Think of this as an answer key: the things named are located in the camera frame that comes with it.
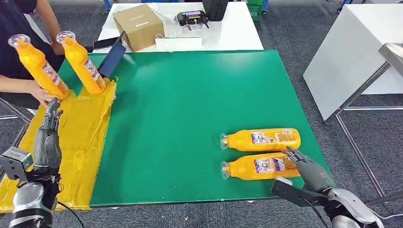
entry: person's hand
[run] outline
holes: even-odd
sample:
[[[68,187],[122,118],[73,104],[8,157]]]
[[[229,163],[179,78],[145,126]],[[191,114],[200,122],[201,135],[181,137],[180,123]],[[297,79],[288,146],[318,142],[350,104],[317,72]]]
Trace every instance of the person's hand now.
[[[50,46],[52,47],[53,51],[57,56],[64,55],[64,48],[59,42],[53,41]]]
[[[27,80],[27,92],[33,95],[45,108],[48,107],[48,102],[56,97],[42,89],[35,80]]]

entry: cardboard box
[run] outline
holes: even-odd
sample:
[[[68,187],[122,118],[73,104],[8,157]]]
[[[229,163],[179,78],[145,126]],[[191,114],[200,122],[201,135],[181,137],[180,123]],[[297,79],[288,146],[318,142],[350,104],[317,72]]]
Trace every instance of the cardboard box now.
[[[163,22],[146,4],[119,11],[114,20],[133,52],[154,45],[157,34],[165,37]]]

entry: metal robot arm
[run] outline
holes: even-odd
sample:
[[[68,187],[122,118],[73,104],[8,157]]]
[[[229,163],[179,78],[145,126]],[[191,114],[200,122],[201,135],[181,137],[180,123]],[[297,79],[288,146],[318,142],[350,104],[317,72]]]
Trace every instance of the metal robot arm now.
[[[10,228],[50,228],[53,210],[60,193],[58,123],[63,111],[56,98],[46,110],[42,126],[34,141],[34,159],[26,151],[11,147],[0,155],[0,164],[8,178],[19,180],[13,197],[13,212]]]
[[[323,206],[333,228],[384,228],[380,219],[353,193],[336,187],[334,180],[318,163],[298,150],[287,147],[284,153],[297,167],[305,185],[293,187],[276,178],[271,192],[300,207]]]

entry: floor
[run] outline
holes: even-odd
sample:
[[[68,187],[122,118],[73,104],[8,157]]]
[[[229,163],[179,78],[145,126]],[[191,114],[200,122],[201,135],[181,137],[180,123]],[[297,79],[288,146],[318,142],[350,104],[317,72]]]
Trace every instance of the floor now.
[[[91,45],[97,39],[107,12],[97,0],[51,1],[62,30],[74,31],[80,43]],[[377,196],[364,169],[337,123],[325,124],[302,77],[304,70],[337,17],[338,0],[270,0],[266,15],[255,22],[265,49],[277,49],[299,97],[318,145],[337,185],[363,200]],[[362,96],[355,105],[402,105],[403,97]],[[0,114],[7,113],[0,107]],[[342,115],[351,134],[374,168],[375,176],[387,193],[403,187],[403,114],[369,113]],[[0,150],[7,149],[22,122],[0,122]],[[372,207],[382,215],[403,211],[403,200]],[[284,200],[249,202],[193,203],[178,205],[130,206],[118,209],[78,211],[86,227],[277,227],[322,228],[310,208],[298,208]],[[0,227],[10,220],[0,214]],[[403,218],[384,221],[387,228],[399,228]],[[77,228],[79,224],[67,211],[55,213],[54,227]]]

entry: person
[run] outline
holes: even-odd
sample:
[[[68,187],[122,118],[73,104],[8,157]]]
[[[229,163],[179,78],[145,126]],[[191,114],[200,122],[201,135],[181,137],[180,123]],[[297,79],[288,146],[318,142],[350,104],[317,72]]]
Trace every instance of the person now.
[[[49,31],[51,44],[38,36],[24,16],[35,9]],[[60,27],[48,0],[0,0],[0,31],[0,97],[29,109],[38,109],[39,104],[46,107],[55,96],[39,86],[7,41],[15,34],[29,36],[32,45],[41,50],[49,64],[58,71],[64,60],[64,49],[56,41]]]

